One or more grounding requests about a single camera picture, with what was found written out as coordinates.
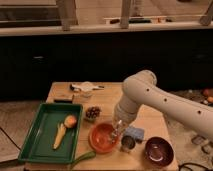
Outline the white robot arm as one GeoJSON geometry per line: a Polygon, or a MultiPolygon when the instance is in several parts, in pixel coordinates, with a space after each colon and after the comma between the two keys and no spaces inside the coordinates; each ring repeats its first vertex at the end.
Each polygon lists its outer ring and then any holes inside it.
{"type": "Polygon", "coordinates": [[[122,96],[114,108],[113,127],[123,131],[136,118],[142,104],[155,108],[213,141],[213,107],[170,94],[156,86],[150,70],[142,70],[122,83],[122,96]]]}

